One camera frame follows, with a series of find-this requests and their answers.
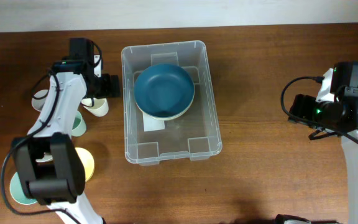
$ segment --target clear plastic bin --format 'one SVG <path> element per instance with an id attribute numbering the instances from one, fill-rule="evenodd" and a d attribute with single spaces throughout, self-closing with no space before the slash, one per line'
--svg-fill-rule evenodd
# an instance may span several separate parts
<path id="1" fill-rule="evenodd" d="M 125 157 L 134 164 L 155 165 L 169 159 L 208 159 L 222 150 L 206 47 L 202 41 L 126 47 L 121 52 L 124 94 Z M 151 65 L 172 63 L 184 68 L 195 84 L 189 110 L 164 122 L 165 128 L 145 131 L 136 106 L 134 85 Z"/>

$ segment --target paper cup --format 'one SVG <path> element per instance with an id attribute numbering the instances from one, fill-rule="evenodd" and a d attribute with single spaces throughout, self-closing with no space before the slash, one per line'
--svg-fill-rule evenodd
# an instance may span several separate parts
<path id="1" fill-rule="evenodd" d="M 92 106 L 92 99 L 87 98 L 81 100 L 82 104 L 84 104 L 84 108 L 91 112 L 93 115 L 101 117 L 109 112 L 109 104 L 107 103 L 107 99 L 96 99 L 94 100 L 94 106 Z"/>
<path id="2" fill-rule="evenodd" d="M 34 96 L 41 97 L 41 96 L 45 96 L 45 94 L 47 94 L 47 93 L 48 93 L 48 90 L 40 90 Z M 42 107 L 44 107 L 46 99 L 47 99 L 46 97 L 42 98 L 41 100 L 36 100 L 36 99 L 32 98 L 31 105 L 35 110 L 42 111 Z"/>
<path id="3" fill-rule="evenodd" d="M 77 111 L 77 114 L 74 119 L 73 130 L 71 135 L 75 137 L 80 137 L 86 131 L 86 124 L 80 112 Z"/>
<path id="4" fill-rule="evenodd" d="M 24 195 L 17 172 L 12 177 L 9 190 L 11 191 L 12 198 L 19 204 L 32 205 L 37 202 L 36 199 L 29 199 Z"/>
<path id="5" fill-rule="evenodd" d="M 44 158 L 42 158 L 42 159 L 36 159 L 35 161 L 36 162 L 49 162 L 49 161 L 51 161 L 53 158 L 52 158 L 52 155 L 50 154 L 50 153 L 47 153 L 47 152 L 45 152 L 44 153 Z"/>
<path id="6" fill-rule="evenodd" d="M 94 172 L 94 159 L 92 154 L 83 148 L 76 147 L 75 150 L 77 151 L 78 156 L 81 159 L 82 165 L 84 166 L 85 170 L 85 182 L 90 180 Z"/>

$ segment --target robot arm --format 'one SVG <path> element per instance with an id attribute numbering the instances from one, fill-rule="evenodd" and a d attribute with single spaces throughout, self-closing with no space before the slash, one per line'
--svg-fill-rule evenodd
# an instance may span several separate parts
<path id="1" fill-rule="evenodd" d="M 306 124 L 311 128 L 336 134 L 323 129 L 316 123 L 334 127 L 348 133 L 358 141 L 358 62 L 341 62 L 324 74 L 324 80 L 317 98 L 297 95 L 290 113 L 308 122 L 289 117 L 289 121 Z M 347 137 L 341 137 L 347 167 L 349 188 L 349 223 L 358 224 L 358 144 Z M 310 223 L 296 218 L 277 220 L 277 224 Z"/>
<path id="2" fill-rule="evenodd" d="M 12 142 L 16 148 L 18 142 L 26 139 L 13 152 L 25 196 L 50 209 L 64 210 L 82 224 L 101 224 L 104 220 L 94 212 L 84 194 L 85 171 L 71 141 L 76 111 L 83 98 L 119 96 L 118 78 L 100 75 L 103 65 L 101 55 L 94 62 L 94 45 L 87 39 L 70 39 L 69 56 L 51 67 L 50 88 L 37 121 L 27 136 Z M 53 162 L 38 164 L 36 159 L 45 152 L 51 153 Z M 75 223 L 66 214 L 58 215 L 65 223 Z"/>

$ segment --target wooden table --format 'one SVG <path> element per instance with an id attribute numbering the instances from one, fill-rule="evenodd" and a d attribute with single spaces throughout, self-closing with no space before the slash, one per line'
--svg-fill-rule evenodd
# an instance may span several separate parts
<path id="1" fill-rule="evenodd" d="M 130 164 L 124 157 L 122 98 L 109 99 L 109 114 L 102 118 L 79 109 L 88 130 L 73 142 L 96 161 L 85 192 L 108 223 L 250 224 L 278 213 L 347 223 L 346 165 L 339 139 L 310 142 L 312 130 L 287 122 L 279 96 L 295 77 L 322 75 L 336 62 L 358 60 L 358 24 L 0 34 L 0 170 L 13 137 L 27 133 L 38 117 L 30 105 L 30 88 L 52 62 L 68 54 L 70 37 L 98 43 L 104 70 L 120 78 L 125 46 L 185 40 L 202 40 L 207 46 L 223 140 L 217 156 L 150 167 Z M 315 96 L 318 90 L 314 82 L 299 82 L 288 90 L 286 104 L 297 93 Z M 14 172 L 10 162 L 7 184 Z M 15 216 L 0 193 L 0 223 L 12 222 L 60 220 L 55 214 Z"/>

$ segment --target blue bowl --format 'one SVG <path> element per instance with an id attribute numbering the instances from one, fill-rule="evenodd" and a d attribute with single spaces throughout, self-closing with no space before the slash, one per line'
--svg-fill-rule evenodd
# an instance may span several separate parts
<path id="1" fill-rule="evenodd" d="M 193 102 L 194 94 L 193 80 L 178 65 L 153 65 L 135 82 L 137 106 L 155 119 L 170 120 L 181 116 Z"/>

